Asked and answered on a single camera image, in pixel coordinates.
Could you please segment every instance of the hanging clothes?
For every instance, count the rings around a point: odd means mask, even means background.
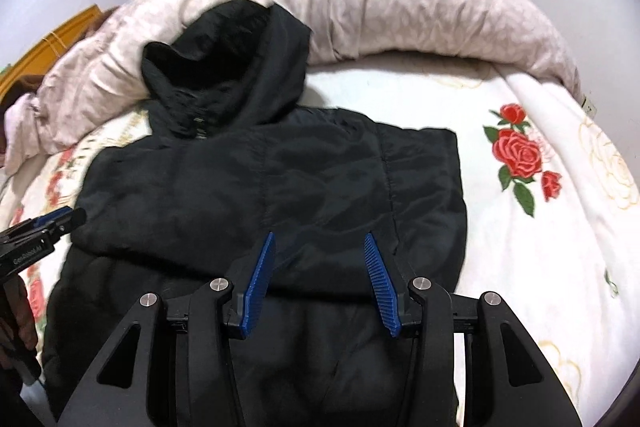
[[[93,161],[77,202],[88,221],[49,299],[55,415],[142,294],[191,293],[273,231],[258,327],[232,343],[247,425],[395,424],[412,341],[382,327],[364,237],[453,291],[466,241],[456,136],[297,107],[309,34],[278,5],[233,0],[145,47],[153,134]]]

